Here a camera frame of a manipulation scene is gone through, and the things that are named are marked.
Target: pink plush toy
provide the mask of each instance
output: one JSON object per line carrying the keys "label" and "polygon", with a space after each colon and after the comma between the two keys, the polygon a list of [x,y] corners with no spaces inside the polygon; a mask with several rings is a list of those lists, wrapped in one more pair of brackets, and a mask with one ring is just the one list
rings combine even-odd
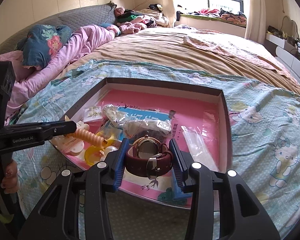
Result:
{"label": "pink plush toy", "polygon": [[114,16],[118,17],[122,14],[124,14],[125,8],[123,7],[118,7],[116,9],[114,9]]}
{"label": "pink plush toy", "polygon": [[147,28],[147,25],[144,23],[131,23],[131,22],[125,22],[124,24],[121,24],[119,27],[122,34],[135,34],[139,32],[140,30],[144,30]]}

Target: window sill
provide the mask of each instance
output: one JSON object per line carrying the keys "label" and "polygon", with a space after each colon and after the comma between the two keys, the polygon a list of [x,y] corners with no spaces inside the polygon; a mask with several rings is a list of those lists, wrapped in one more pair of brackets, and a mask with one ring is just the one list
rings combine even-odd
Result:
{"label": "window sill", "polygon": [[192,15],[192,14],[180,14],[180,17],[186,17],[186,18],[192,18],[192,19],[204,20],[204,21],[219,21],[219,22],[224,22],[224,23],[235,25],[235,26],[239,26],[239,27],[242,27],[244,29],[246,28],[244,25],[235,24],[235,23],[232,23],[230,21],[226,21],[226,20],[219,19],[219,18],[213,18],[213,17],[209,17],[209,16]]}

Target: pile of clothes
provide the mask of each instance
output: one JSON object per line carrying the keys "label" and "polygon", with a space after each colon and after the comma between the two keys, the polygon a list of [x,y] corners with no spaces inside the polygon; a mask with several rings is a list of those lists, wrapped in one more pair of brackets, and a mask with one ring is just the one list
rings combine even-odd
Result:
{"label": "pile of clothes", "polygon": [[134,34],[146,28],[166,27],[169,24],[167,17],[162,15],[158,5],[149,5],[149,8],[141,11],[133,11],[118,7],[114,10],[117,18],[117,26],[122,34]]}
{"label": "pile of clothes", "polygon": [[229,21],[234,24],[243,25],[243,26],[247,25],[247,18],[242,12],[233,13],[232,11],[228,12],[221,8],[219,14],[221,19],[225,21]]}
{"label": "pile of clothes", "polygon": [[181,14],[190,14],[190,15],[198,15],[198,16],[207,16],[211,18],[218,18],[225,21],[229,21],[234,24],[246,26],[247,25],[247,18],[242,12],[233,12],[233,11],[226,11],[222,8],[220,10],[218,9],[201,9],[194,12],[189,12],[186,8],[183,8],[182,6],[178,5],[178,11],[177,11],[177,20],[180,17]]}

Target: light blue bed sheet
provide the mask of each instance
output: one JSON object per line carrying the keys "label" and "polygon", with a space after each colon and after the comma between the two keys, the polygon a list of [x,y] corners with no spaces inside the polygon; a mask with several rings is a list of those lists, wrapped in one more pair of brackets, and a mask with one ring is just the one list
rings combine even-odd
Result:
{"label": "light blue bed sheet", "polygon": [[[90,60],[30,99],[18,123],[59,120],[105,77],[163,80],[222,89],[231,122],[233,169],[266,208],[282,238],[293,228],[300,218],[299,95],[245,77],[210,75],[150,63]],[[18,194],[26,217],[62,170],[76,170],[49,142],[15,152],[13,158],[18,163]],[[84,238],[83,195],[81,239]]]}

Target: brown leather watch strap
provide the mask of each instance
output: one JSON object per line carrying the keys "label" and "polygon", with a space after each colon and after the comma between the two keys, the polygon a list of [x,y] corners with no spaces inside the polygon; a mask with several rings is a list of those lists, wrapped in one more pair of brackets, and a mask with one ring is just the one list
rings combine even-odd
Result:
{"label": "brown leather watch strap", "polygon": [[[156,158],[156,176],[162,176],[168,173],[172,168],[173,155],[169,151],[165,144],[160,144],[159,153],[162,156]],[[139,177],[149,177],[149,171],[147,171],[147,164],[149,159],[140,159],[131,156],[128,151],[125,156],[125,166],[128,172]]]}

